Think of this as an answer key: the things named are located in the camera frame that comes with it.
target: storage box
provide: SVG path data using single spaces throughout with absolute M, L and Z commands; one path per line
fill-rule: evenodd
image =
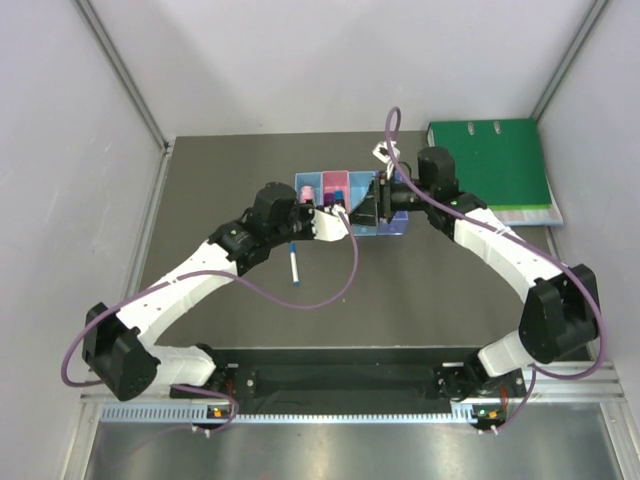
M 345 207 L 347 213 L 352 207 L 357 207 L 364 199 L 369 189 L 371 179 L 377 174 L 376 171 L 347 172 L 346 170 L 332 170 L 325 172 L 303 172 L 296 173 L 295 188 L 298 195 L 302 187 L 309 186 L 314 189 L 314 200 L 316 205 L 324 204 L 325 193 L 335 193 L 342 190 L 344 194 Z M 391 223 L 380 222 L 378 227 L 353 224 L 353 233 L 359 237 L 375 235 L 402 235 L 407 231 L 409 224 L 408 212 L 397 212 Z

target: pink compartment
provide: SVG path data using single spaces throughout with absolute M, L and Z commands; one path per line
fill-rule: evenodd
M 322 172 L 322 195 L 342 190 L 344 194 L 344 205 L 347 213 L 351 212 L 351 195 L 349 192 L 349 172 L 346 170 L 332 170 Z

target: white wall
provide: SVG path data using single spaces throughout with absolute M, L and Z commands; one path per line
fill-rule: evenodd
M 0 64 L 0 478 L 49 479 L 79 405 L 63 353 L 123 294 L 159 150 L 70 1 L 4 2 Z
M 590 0 L 93 0 L 165 136 L 528 116 Z
M 615 0 L 541 123 L 567 221 L 561 253 L 598 276 L 614 360 L 640 424 L 640 3 Z

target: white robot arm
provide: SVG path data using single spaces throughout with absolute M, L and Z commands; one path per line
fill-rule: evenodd
M 572 283 L 554 265 L 504 238 L 515 235 L 475 196 L 461 192 L 453 159 L 438 147 L 418 156 L 415 186 L 467 217 L 495 228 L 480 228 L 453 218 L 423 202 L 406 184 L 380 172 L 364 200 L 350 213 L 351 223 L 378 225 L 396 211 L 422 211 L 430 223 L 458 245 L 472 251 L 504 278 L 524 303 L 519 329 L 478 349 L 464 362 L 450 397 L 455 400 L 484 391 L 513 370 L 534 362 L 550 363 L 598 335 L 593 312 Z M 268 259 L 272 248 L 297 240 L 337 241 L 348 234 L 346 212 L 300 204 L 293 188 L 270 183 L 256 195 L 241 218 L 219 227 L 188 259 L 162 277 L 168 284 L 110 315 L 85 337 L 85 362 L 120 400 L 129 400 L 150 385 L 202 386 L 216 365 L 206 346 L 155 345 L 160 335 L 207 295 Z M 216 275 L 190 276 L 211 270 Z M 572 269 L 597 301 L 593 272 Z M 106 310 L 103 304 L 87 315 L 87 323 Z M 463 377 L 463 388 L 460 388 Z M 443 379 L 447 386 L 449 379 Z
M 272 248 L 293 240 L 340 240 L 348 234 L 346 218 L 337 204 L 329 211 L 302 205 L 293 188 L 268 184 L 240 219 L 221 226 L 154 284 L 169 286 L 126 305 L 88 335 L 85 362 L 120 400 L 134 398 L 150 385 L 204 385 L 216 368 L 211 356 L 197 346 L 158 346 L 160 335 L 206 296 L 233 281 L 225 274 L 244 275 L 265 261 Z M 202 270 L 219 274 L 189 277 Z M 103 304 L 94 307 L 87 323 L 104 310 Z

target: dark gray table surface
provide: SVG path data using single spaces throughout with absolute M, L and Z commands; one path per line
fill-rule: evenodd
M 296 172 L 374 170 L 380 133 L 180 137 L 143 271 L 155 282 L 188 257 L 219 225 L 239 217 L 269 181 L 292 184 Z M 415 164 L 421 132 L 402 132 L 402 160 Z M 542 228 L 517 232 L 546 247 Z M 205 299 L 161 337 L 161 344 L 224 347 L 474 346 L 517 328 L 515 293 L 473 254 L 410 216 L 401 237 L 358 239 L 360 266 L 352 288 L 315 311 L 289 310 L 241 285 Z M 270 292 L 315 303 L 337 292 L 352 265 L 351 242 L 299 242 L 301 285 L 291 281 L 286 247 L 246 275 Z

